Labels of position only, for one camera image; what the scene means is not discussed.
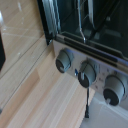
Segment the black knob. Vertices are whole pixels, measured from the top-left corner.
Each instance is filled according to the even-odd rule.
[[[96,79],[96,73],[93,66],[90,63],[84,61],[81,64],[81,68],[78,74],[78,80],[80,84],[83,87],[88,88],[95,81],[95,79]]]
[[[56,59],[56,67],[61,73],[65,73],[72,64],[73,54],[68,49],[63,49],[60,51],[57,59]]]
[[[123,95],[125,94],[125,78],[110,75],[106,78],[105,87],[103,91],[106,102],[112,106],[117,106]]]

